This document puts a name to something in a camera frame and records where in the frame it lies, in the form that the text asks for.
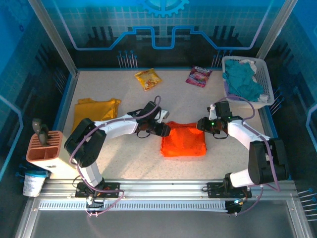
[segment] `teal cloth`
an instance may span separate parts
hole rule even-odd
[[[229,93],[245,98],[250,102],[257,102],[263,87],[252,80],[254,75],[248,63],[240,64],[238,61],[227,60],[226,73],[222,77],[227,81]]]

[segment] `gear logo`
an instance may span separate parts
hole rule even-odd
[[[184,10],[184,5],[189,3],[188,0],[141,0],[141,5],[148,14],[154,13],[155,17],[172,16],[173,13]]]

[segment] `yellow snack bag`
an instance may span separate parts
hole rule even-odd
[[[134,76],[140,82],[144,91],[150,90],[155,85],[163,81],[160,77],[158,77],[153,68],[146,71],[138,72]]]

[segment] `laundry basket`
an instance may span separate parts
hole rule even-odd
[[[260,109],[264,106],[270,106],[274,103],[273,89],[272,89],[271,81],[269,78],[266,62],[263,59],[241,57],[241,56],[225,56],[222,58],[222,72],[224,72],[224,73],[225,73],[225,62],[227,60],[234,60],[234,61],[252,60],[252,61],[254,61],[254,64],[257,67],[257,73],[254,75],[254,77],[256,78],[257,83],[263,87],[264,94],[268,95],[268,101],[266,103],[264,103],[264,102],[251,102],[251,104],[254,106],[255,109]],[[232,94],[229,94],[229,88],[228,88],[228,85],[226,83],[226,80],[223,79],[223,81],[224,81],[224,95],[225,96],[232,95]],[[227,99],[227,101],[229,101],[230,104],[233,106],[250,108],[250,105],[245,101],[233,100],[233,99]]]

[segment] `yellow cloth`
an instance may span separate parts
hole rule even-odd
[[[75,117],[72,132],[85,118],[89,118],[92,121],[116,118],[120,103],[121,100],[115,98],[111,98],[106,102],[97,102],[91,98],[79,99],[78,104],[75,105]]]

